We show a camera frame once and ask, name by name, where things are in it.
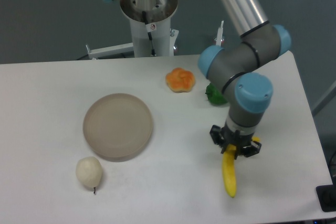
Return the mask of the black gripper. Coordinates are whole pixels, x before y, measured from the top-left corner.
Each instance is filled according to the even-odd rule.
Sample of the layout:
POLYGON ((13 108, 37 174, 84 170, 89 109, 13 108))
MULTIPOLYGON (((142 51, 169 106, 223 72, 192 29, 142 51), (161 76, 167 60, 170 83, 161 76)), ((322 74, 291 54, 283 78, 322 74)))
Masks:
POLYGON ((231 131, 227 125, 219 127, 213 125, 209 132, 215 145, 221 148, 221 154, 224 154, 229 144, 236 147, 234 159, 239 156, 251 157, 259 154, 262 144, 252 141, 254 133, 243 135, 240 130, 231 131))

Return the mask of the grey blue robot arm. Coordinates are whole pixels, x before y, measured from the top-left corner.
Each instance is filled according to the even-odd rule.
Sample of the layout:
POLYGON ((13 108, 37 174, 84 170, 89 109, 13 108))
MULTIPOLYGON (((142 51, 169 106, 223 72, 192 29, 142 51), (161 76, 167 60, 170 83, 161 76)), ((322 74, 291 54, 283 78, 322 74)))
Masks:
MULTIPOLYGON (((170 19, 177 10, 177 0, 119 2, 130 22, 136 57, 173 54, 170 19)), ((253 135, 273 94, 270 80, 256 71, 287 52, 291 37, 282 26, 269 23, 257 0, 222 2, 241 43, 230 51, 216 44, 206 48, 199 57, 200 71, 230 105, 225 125, 213 126, 210 134, 223 152, 232 145, 236 149, 234 156, 251 157, 261 149, 253 135)))

